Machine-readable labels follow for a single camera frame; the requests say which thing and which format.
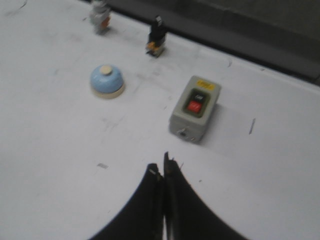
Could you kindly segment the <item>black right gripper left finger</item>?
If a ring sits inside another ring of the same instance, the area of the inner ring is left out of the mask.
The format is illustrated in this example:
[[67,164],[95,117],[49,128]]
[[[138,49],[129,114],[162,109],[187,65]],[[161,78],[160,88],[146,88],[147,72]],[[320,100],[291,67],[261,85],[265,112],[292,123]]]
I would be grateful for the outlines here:
[[164,178],[155,163],[147,165],[134,194],[92,240],[161,240],[164,225]]

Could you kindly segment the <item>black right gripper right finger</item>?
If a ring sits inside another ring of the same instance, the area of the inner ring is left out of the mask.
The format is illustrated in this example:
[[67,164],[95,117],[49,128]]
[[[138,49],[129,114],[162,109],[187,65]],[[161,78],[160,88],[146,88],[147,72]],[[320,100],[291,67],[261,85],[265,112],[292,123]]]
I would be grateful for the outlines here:
[[164,216],[168,240],[245,240],[201,200],[178,163],[164,154]]

